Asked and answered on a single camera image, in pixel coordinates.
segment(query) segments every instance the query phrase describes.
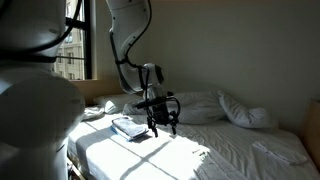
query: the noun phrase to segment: bedding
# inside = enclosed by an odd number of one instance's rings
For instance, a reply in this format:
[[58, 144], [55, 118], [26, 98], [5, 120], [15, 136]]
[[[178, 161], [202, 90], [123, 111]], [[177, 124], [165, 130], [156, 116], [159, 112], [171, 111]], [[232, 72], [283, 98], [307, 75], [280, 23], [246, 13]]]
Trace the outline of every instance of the bedding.
[[[320, 179], [312, 160], [292, 133], [245, 129], [218, 120], [204, 125], [157, 126], [159, 137], [149, 131], [133, 142], [111, 129], [123, 114], [105, 115], [81, 122], [69, 136], [68, 155], [88, 179]], [[130, 115], [145, 124], [145, 115]], [[307, 160], [288, 164], [257, 142], [286, 147]]]
[[[226, 116], [220, 106], [217, 90], [184, 92], [174, 95], [181, 105], [179, 122], [182, 124], [207, 124]], [[174, 102], [167, 103], [169, 111], [177, 110]]]
[[136, 105], [140, 102], [140, 99], [136, 99], [126, 103], [123, 107], [122, 114], [124, 115], [146, 115], [147, 112], [144, 109], [138, 109]]
[[278, 126], [278, 122], [270, 117], [265, 108], [248, 109], [227, 93], [220, 90], [217, 93], [223, 110], [233, 124], [244, 128], [264, 129], [273, 129]]
[[100, 96], [94, 98], [93, 102], [97, 105], [103, 106], [105, 113], [114, 114], [122, 111], [127, 102], [137, 100], [142, 100], [142, 97], [136, 94], [118, 94]]

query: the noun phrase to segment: wooden bed frame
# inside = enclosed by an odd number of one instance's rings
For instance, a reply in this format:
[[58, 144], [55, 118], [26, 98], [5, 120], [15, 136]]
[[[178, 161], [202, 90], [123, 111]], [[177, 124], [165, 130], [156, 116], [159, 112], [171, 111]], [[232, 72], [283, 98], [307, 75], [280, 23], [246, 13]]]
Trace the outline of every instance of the wooden bed frame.
[[311, 99], [300, 139], [320, 172], [320, 101]]

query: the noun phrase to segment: white cloth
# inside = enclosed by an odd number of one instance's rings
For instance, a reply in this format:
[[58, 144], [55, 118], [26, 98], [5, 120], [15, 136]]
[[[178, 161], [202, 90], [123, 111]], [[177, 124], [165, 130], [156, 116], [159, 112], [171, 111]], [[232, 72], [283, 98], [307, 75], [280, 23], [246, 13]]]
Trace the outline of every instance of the white cloth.
[[293, 151], [290, 147], [272, 141], [256, 141], [253, 147], [262, 150], [270, 156], [281, 160], [289, 165], [303, 164], [308, 158], [304, 155]]
[[218, 91], [220, 105], [229, 120], [244, 128], [276, 128], [277, 120], [271, 118], [264, 108], [249, 109], [223, 91]]
[[134, 100], [142, 100], [141, 96], [136, 94], [119, 94], [100, 96], [93, 99], [93, 102], [104, 107], [107, 114], [121, 112], [126, 103]]
[[104, 107], [100, 105], [87, 107], [84, 110], [83, 121], [100, 118], [104, 113]]
[[125, 136], [128, 140], [136, 139], [148, 132], [148, 128], [146, 128], [144, 125], [136, 124], [126, 116], [112, 120], [112, 124], [117, 132], [119, 132], [118, 130], [120, 130], [125, 133], [125, 135], [128, 136]]

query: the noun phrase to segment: folded towel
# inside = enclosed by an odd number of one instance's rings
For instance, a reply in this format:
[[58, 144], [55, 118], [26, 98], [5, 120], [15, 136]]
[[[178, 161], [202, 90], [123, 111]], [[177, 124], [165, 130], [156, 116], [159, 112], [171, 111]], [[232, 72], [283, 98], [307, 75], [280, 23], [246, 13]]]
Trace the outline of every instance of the folded towel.
[[128, 141], [137, 139], [148, 132], [145, 125], [138, 125], [134, 123], [129, 117], [119, 117], [112, 120], [112, 130], [122, 136]]
[[271, 155], [272, 157], [281, 160], [289, 165], [296, 165], [305, 163], [308, 159], [304, 155], [286, 147], [282, 144], [272, 141], [256, 141], [253, 147], [262, 150], [263, 152]]

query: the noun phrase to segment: building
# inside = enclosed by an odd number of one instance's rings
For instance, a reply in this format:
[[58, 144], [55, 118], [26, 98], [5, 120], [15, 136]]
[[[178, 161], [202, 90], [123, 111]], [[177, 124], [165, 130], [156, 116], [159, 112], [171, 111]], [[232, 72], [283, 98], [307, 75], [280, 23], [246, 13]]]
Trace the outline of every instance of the building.
[[[66, 17], [73, 18], [77, 0], [66, 1]], [[83, 11], [80, 11], [78, 20], [83, 21]], [[73, 28], [68, 37], [61, 44], [54, 71], [67, 79], [85, 79], [83, 32]]]

